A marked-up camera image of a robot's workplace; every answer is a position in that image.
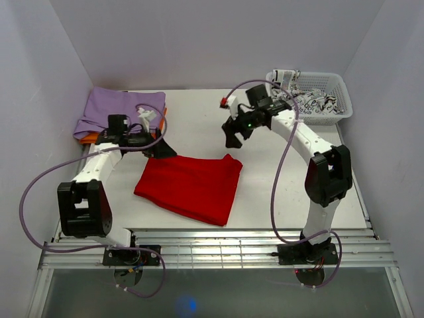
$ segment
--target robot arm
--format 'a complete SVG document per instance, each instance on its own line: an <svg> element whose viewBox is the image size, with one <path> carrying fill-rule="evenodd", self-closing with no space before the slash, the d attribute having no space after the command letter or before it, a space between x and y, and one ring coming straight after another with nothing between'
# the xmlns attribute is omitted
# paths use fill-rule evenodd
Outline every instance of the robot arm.
<svg viewBox="0 0 424 318"><path fill-rule="evenodd" d="M126 151L101 151L151 144L155 139L148 129L145 112L141 111L142 128L136 133L131 132L132 127L128 128L126 115L109 115L108 128L99 135L95 143L94 152L99 154L89 158L82 171L71 182L62 182L59 185L60 224L66 236L89 238L108 245L131 245L131 232L112 222L112 211L103 188L103 183ZM156 129L156 138L159 136L160 130ZM143 150L143 154L155 158L176 156L176 152L163 139L153 147Z"/></svg>
<svg viewBox="0 0 424 318"><path fill-rule="evenodd" d="M230 110L231 116L223 124L227 148L240 148L240 133L246 140L256 127L267 126L271 131L288 140L295 123L295 112L281 101L273 101L264 85L246 91L250 111L244 112L236 97L221 102L221 108ZM323 140L304 123L297 124L291 144L308 164L305 190L311 200L309 214L301 239L319 231L331 229L331 223L340 200L352 187L350 152L346 146L333 146ZM309 240L309 250L330 244L329 233Z"/></svg>

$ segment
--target cable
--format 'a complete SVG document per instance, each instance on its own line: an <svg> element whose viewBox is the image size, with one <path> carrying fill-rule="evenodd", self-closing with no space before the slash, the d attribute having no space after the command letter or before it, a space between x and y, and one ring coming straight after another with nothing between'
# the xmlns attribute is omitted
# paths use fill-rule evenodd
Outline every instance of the cable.
<svg viewBox="0 0 424 318"><path fill-rule="evenodd" d="M244 81L244 82L242 82L242 83L240 83L240 84L238 84L238 85L236 85L232 90L230 90L230 92L227 94L227 96L226 96L226 98L225 98L225 101L235 92L235 90L236 89L238 89L239 87L241 87L241 86L243 86L243 85L245 85L245 84L248 84L248 83L255 83L255 82L260 82L260 83L267 83L267 84L270 84L271 85L271 87L272 86L275 86L275 87L277 87L278 89L280 89L281 91L283 91L292 101L293 101L293 108L294 108L294 112L295 112L295 122L294 122L294 125L293 125L293 129L291 130L291 133L290 133L290 137L289 137L289 139L288 139L288 141L287 141L287 145L286 145L286 147L284 148L284 151L283 151L283 154L282 154L282 157L281 157L281 159L280 159L280 162L279 162L279 164L278 164L278 167L277 167L277 171L276 171L276 176L275 176L275 178L274 178L274 183L272 184L272 191L271 191L271 202L270 202L270 214L271 214L271 224L272 224L272 230L274 231L274 233L275 233L275 235L278 237L278 239L280 240L280 241L282 241L282 242L284 242L284 243L286 243L286 244L290 244L290 245L295 245L295 244L301 244L301 243L303 243L303 242L307 242L307 241L309 241L309 240L311 240L311 239L314 239L315 237L318 237L319 235L322 235L322 234L327 234L327 233L331 233L331 234L333 234L335 237L336 237L336 239L337 239L337 241L339 242L339 259L338 259L338 262L337 262L337 265L336 265L336 268L335 268L335 270L334 270L334 272L330 275L330 277L329 277L329 279L328 280L326 280L325 282L323 282L321 285L319 285L319 286L308 286L308 287L311 287L311 288L319 288L319 287L324 287L324 286L326 286L333 278L334 278L334 276L335 276L335 274L339 271L339 267L340 267L340 264L341 264L341 259L342 259L342 243L341 243L341 240L340 240L340 237L337 235L337 233L336 232L334 232L334 231L326 231L326 230L322 230L322 231L319 231L318 233L315 233L314 235L311 235L310 237L305 237L305 238L303 238L303 239L301 239L301 240L297 240L297 241L295 241L295 242L292 242L292 241L289 241L289 240L286 240L286 239L284 239L284 237L282 237L279 233L278 233L278 230L277 230L277 226L276 226L276 221L275 221L275 217L274 217L274 202L275 202L275 196L276 196L276 190L277 190L277 184L278 184L278 178L280 177L280 172L281 172L281 169L282 169L282 166L283 166L283 163L284 163L284 160L286 159L286 156L287 156L287 153L288 153L288 151L289 151L289 149L290 149L290 146L292 145L292 142L293 142L293 139L294 139L294 135L295 135L295 133L296 133L296 129L297 129L297 125L298 125L298 123L299 123L299 105L297 104L297 101L296 101L296 99L295 98L293 98L293 96L288 92L288 91L286 91L285 89L283 89L280 85L278 85L277 83L274 83L274 82L272 82L272 81L268 81L268 80L266 80L266 79L251 79L251 80L248 80L248 81Z"/></svg>
<svg viewBox="0 0 424 318"><path fill-rule="evenodd" d="M109 152L109 151L114 151L114 150L126 150L126 151L129 151L129 152L141 151L141 150L146 150L146 149L154 146L158 142L160 142L164 138L164 136L166 134L166 131L168 130L168 122L167 122L167 120L165 118L165 114L161 110L159 110L158 108L156 108L155 106L149 105L149 104L146 104L146 103L138 104L136 107L142 106L142 105L145 105L145 106L148 106L148 107L151 107L151 108L155 109L162 116L162 118L164 119L164 123L165 123L164 133L161 136L159 136L158 139L156 139L155 141L151 142L147 146L143 146L143 147L111 147L111 148L104 149L101 152L94 152L92 154L87 154L87 155L82 156L82 157L77 158L77 159L68 160L66 162L63 162L61 164L58 164L56 166L53 166L53 167L47 169L46 171L42 172L37 177L35 177L33 179L33 181L31 181L28 184L28 186L25 188L25 190L24 190L24 192L23 192L23 194L21 196L21 200L19 201L19 221L21 222L21 226L22 226L22 229L23 229L26 237L28 238L29 241L31 241L31 243L33 243L33 245L37 246L41 250L45 250L46 252L58 253L58 254L80 252L82 250L90 250L92 248L109 248L109 246L106 245L106 244L98 244L98 245L90 245L90 246L85 246L85 247L80 247L80 248L73 248L73 249L70 249L70 250L58 250L58 249L50 248L48 246L44 246L43 244L40 244L31 235L30 231L28 230L27 224L25 223L25 218L24 218L24 202L25 202L25 199L27 198L27 195L28 195L29 190L33 187L33 185L39 179L41 179L42 177L44 177L46 174L49 174L50 172L53 172L54 170L57 170L57 169L59 169L61 167L67 166L69 164L73 164L74 162L78 162L80 160L84 160L84 159L87 159L87 158L91 158L91 157L97 156L98 154L101 154L101 153L104 153L104 152ZM114 249L118 249L118 250L139 250L139 251L143 251L143 252L153 253L153 254L157 255L157 257L159 257L160 262L162 263L162 267L163 267L163 276L162 276L162 281L160 282L159 287L153 293L151 293L150 295L139 294L138 296L139 297L143 297L143 298L149 298L149 297L152 297L152 296L156 295L160 291L160 289L162 288L162 286L164 284L164 281L165 281L165 277L166 277L166 267L165 267L165 262L164 262L164 259L162 258L162 256L159 253L157 253L156 251L150 250L149 248L122 247L122 246L114 246L113 248Z"/></svg>

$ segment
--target gray wall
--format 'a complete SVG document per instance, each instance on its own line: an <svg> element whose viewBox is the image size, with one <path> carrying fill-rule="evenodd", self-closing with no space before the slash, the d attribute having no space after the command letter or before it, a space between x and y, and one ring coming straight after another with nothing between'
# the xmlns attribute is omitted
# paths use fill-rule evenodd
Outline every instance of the gray wall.
<svg viewBox="0 0 424 318"><path fill-rule="evenodd" d="M0 0L0 316L24 317L40 250L25 237L18 203L41 171L75 158L72 138L91 81L48 0ZM40 241L58 224L56 187L75 166L36 185L26 220Z"/></svg>
<svg viewBox="0 0 424 318"><path fill-rule="evenodd" d="M377 233L424 317L424 3L386 0L344 75L345 142Z"/></svg>
<svg viewBox="0 0 424 318"><path fill-rule="evenodd" d="M384 0L50 0L95 85L230 87L343 74Z"/></svg>

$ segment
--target orange cloth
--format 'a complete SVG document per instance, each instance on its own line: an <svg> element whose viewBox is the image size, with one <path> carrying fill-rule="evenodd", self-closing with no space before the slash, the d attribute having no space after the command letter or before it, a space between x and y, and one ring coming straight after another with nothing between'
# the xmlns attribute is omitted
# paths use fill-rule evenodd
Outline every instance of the orange cloth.
<svg viewBox="0 0 424 318"><path fill-rule="evenodd" d="M162 118L162 120L160 121L160 126L159 126L160 130L162 130L162 128L164 127L164 122L165 122L165 120ZM79 143L80 144L94 144L95 141L97 140L98 136L99 136L98 132L91 132L87 136L85 136L84 138L80 139Z"/></svg>

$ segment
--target folded red fabric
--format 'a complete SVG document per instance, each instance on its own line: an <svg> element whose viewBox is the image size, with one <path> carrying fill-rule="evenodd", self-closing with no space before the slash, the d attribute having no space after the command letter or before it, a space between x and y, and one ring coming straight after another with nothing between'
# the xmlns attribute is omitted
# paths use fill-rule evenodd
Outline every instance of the folded red fabric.
<svg viewBox="0 0 424 318"><path fill-rule="evenodd" d="M185 217L223 227L242 167L229 154L220 160L150 158L134 194Z"/></svg>

